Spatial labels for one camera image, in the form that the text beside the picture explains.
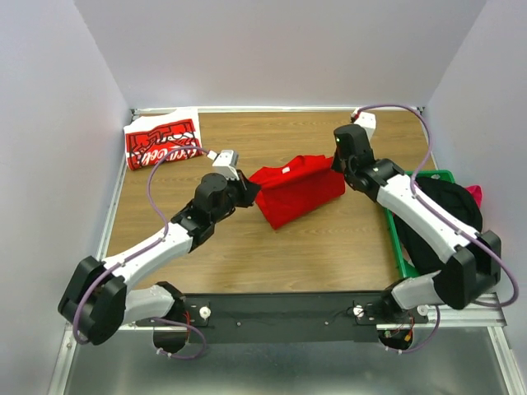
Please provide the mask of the plain red t shirt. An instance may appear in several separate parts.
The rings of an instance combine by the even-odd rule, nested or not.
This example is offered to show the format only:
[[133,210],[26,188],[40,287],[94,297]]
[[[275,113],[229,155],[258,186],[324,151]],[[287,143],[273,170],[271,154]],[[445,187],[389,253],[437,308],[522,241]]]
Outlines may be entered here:
[[256,204],[277,230],[345,193],[343,175],[324,155],[296,156],[282,167],[263,167],[250,176],[260,186]]

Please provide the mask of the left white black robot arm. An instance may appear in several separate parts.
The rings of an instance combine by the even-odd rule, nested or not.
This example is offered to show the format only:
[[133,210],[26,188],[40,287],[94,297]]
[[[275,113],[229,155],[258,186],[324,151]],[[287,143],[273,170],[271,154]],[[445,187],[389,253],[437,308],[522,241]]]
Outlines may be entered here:
[[242,172],[234,179],[206,174],[194,197],[154,235],[103,260],[83,258],[58,303],[58,312],[72,325],[75,340],[97,346],[122,324],[144,319],[147,309],[139,303],[142,295],[134,291],[135,285],[204,244],[217,223],[238,208],[253,206],[260,189]]

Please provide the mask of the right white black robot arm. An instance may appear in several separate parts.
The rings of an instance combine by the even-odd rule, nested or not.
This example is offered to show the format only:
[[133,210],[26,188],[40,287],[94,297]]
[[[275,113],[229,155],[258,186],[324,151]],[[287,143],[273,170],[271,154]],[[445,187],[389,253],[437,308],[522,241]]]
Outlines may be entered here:
[[397,281],[380,294],[372,313],[395,323],[419,305],[463,309],[501,279],[500,238],[463,223],[439,206],[390,159],[376,159],[366,130],[354,123],[333,132],[332,168],[355,191],[390,210],[431,247],[439,270]]

